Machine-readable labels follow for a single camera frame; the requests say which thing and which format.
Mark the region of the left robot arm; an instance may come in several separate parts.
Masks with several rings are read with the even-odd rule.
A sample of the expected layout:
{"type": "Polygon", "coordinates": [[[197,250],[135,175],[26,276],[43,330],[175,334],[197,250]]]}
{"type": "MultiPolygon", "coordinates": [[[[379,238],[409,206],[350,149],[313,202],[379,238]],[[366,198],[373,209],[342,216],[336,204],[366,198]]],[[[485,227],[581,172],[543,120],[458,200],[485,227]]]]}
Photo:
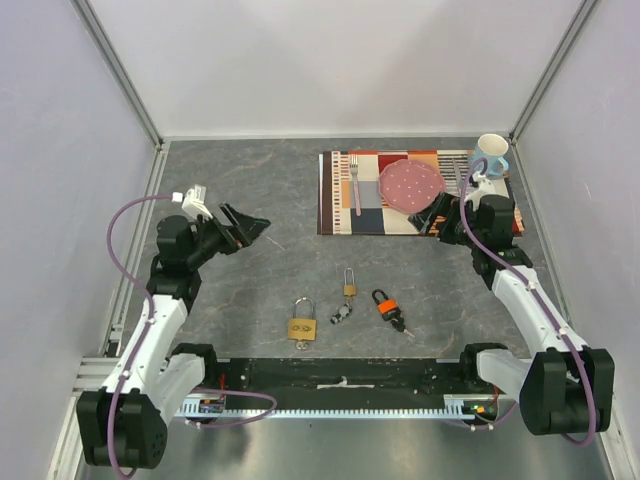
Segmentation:
{"type": "Polygon", "coordinates": [[[136,328],[111,373],[76,404],[88,464],[113,469],[120,479],[153,469],[164,455],[168,424],[195,390],[208,393],[219,382],[210,344],[172,344],[201,286],[200,268],[217,254],[250,246],[271,223],[224,203],[227,217],[171,215],[156,227],[157,253],[136,328]]]}

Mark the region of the large brass padlock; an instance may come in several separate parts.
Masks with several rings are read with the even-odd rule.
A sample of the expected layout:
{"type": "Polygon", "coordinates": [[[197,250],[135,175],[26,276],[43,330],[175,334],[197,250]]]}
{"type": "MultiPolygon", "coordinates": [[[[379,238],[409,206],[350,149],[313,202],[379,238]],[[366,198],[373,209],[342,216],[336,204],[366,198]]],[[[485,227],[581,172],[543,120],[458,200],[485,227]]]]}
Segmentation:
{"type": "Polygon", "coordinates": [[[306,296],[295,300],[292,307],[292,317],[287,326],[287,337],[295,342],[306,342],[309,346],[310,342],[314,342],[317,337],[317,319],[315,302],[306,296]],[[310,307],[309,315],[302,317],[298,315],[298,307],[301,304],[308,304],[310,307]]]}

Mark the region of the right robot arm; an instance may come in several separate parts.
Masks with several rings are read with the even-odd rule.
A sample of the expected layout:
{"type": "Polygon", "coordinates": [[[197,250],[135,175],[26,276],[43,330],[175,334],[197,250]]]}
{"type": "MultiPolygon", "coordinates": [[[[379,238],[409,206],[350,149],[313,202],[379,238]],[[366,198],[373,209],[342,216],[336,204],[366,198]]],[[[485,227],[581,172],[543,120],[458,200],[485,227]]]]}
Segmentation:
{"type": "Polygon", "coordinates": [[[534,435],[559,434],[587,440],[609,428],[615,363],[577,335],[539,284],[533,264],[514,243],[515,203],[498,194],[462,201],[440,193],[424,210],[410,215],[421,233],[436,229],[438,239],[470,248],[475,272],[505,306],[529,348],[531,361],[503,347],[468,346],[472,360],[458,368],[467,392],[491,384],[517,401],[534,435]]]}

